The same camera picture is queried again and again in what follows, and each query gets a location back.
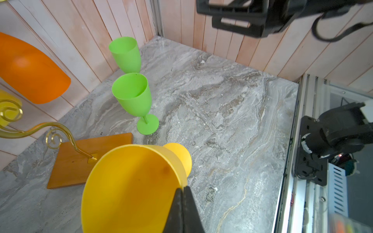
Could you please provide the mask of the box of coloured items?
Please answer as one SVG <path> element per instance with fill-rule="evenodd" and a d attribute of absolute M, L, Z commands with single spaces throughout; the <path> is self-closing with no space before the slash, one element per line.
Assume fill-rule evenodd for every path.
<path fill-rule="evenodd" d="M 372 233 L 373 228 L 351 218 L 334 213 L 328 217 L 330 233 Z"/>

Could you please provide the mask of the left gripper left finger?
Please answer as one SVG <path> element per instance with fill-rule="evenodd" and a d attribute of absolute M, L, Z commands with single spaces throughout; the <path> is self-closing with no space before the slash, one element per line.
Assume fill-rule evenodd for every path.
<path fill-rule="evenodd" d="M 176 189 L 163 233 L 183 233 L 184 232 L 183 197 L 184 197 L 183 190 L 180 188 Z"/>

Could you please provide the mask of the gold rack with wooden base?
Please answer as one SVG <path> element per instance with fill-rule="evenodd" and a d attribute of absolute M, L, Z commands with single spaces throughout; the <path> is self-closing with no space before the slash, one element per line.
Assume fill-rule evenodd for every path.
<path fill-rule="evenodd" d="M 47 147 L 58 150 L 48 189 L 85 184 L 94 166 L 107 152 L 134 142 L 132 133 L 75 140 L 72 132 L 58 122 L 44 122 L 27 131 L 1 127 L 1 138 L 24 138 L 44 128 L 49 128 L 45 137 Z"/>

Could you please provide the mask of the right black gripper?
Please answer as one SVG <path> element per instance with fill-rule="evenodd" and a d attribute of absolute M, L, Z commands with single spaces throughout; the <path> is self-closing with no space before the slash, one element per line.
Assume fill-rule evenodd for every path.
<path fill-rule="evenodd" d="M 319 14 L 323 11 L 322 1 L 232 1 L 219 5 L 209 1 L 196 1 L 199 14 L 213 16 L 212 26 L 249 37 L 265 38 L 284 31 L 294 20 Z M 245 21 L 248 26 L 222 22 L 224 17 Z"/>

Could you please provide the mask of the orange wine glass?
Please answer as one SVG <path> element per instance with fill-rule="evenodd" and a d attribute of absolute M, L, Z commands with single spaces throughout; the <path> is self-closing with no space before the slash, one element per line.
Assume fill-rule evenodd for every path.
<path fill-rule="evenodd" d="M 1 33 L 1 78 L 34 104 L 63 95 L 71 79 L 36 47 Z"/>

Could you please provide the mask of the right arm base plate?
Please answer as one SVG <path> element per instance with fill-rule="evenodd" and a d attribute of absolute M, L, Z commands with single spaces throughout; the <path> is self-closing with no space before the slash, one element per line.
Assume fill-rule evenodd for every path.
<path fill-rule="evenodd" d="M 318 129 L 318 122 L 309 116 L 301 119 L 299 141 L 294 167 L 294 176 L 309 180 L 320 186 L 327 185 L 328 162 L 311 152 L 306 146 L 305 138 Z"/>

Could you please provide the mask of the yellow wine glass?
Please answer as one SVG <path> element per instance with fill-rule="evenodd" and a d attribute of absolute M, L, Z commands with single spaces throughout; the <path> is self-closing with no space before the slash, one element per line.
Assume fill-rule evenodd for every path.
<path fill-rule="evenodd" d="M 192 159 L 181 144 L 128 144 L 107 152 L 82 196 L 85 233 L 161 233 L 174 194 L 187 186 Z"/>
<path fill-rule="evenodd" d="M 1 127 L 18 121 L 23 116 L 22 102 L 11 94 L 1 90 Z"/>

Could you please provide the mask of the aluminium front rail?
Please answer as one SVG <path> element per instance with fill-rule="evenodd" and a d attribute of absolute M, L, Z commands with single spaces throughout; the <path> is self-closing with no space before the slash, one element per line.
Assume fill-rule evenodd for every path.
<path fill-rule="evenodd" d="M 373 97 L 305 74 L 299 81 L 276 233 L 373 230 Z"/>

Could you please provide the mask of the green wine glass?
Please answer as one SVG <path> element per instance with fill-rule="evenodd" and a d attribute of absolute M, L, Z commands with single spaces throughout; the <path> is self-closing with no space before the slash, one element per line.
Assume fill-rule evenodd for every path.
<path fill-rule="evenodd" d="M 157 116 L 150 114 L 152 95 L 148 79 L 140 73 L 120 76 L 112 85 L 112 93 L 122 108 L 138 117 L 137 130 L 142 135 L 151 135 L 159 127 Z"/>
<path fill-rule="evenodd" d="M 141 55 L 137 41 L 132 37 L 120 37 L 109 44 L 117 65 L 124 73 L 140 73 Z"/>

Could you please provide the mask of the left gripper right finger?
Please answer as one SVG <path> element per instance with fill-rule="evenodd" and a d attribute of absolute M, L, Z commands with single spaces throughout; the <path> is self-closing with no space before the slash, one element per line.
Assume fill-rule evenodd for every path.
<path fill-rule="evenodd" d="M 184 187 L 183 190 L 183 232 L 205 233 L 189 186 Z"/>

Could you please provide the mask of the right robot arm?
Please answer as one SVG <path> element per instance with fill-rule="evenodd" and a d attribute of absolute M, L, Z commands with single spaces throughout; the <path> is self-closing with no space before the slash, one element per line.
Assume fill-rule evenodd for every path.
<path fill-rule="evenodd" d="M 211 16 L 213 28 L 253 38 L 280 33 L 296 19 L 318 15 L 311 27 L 313 36 L 322 42 L 335 43 L 371 23 L 357 23 L 333 38 L 321 36 L 318 23 L 363 4 L 368 1 L 232 1 L 228 5 L 197 1 L 196 11 Z M 303 136 L 303 150 L 319 157 L 335 156 L 354 153 L 371 144 L 373 121 L 362 111 L 366 106 L 352 103 L 321 114 L 317 129 Z"/>

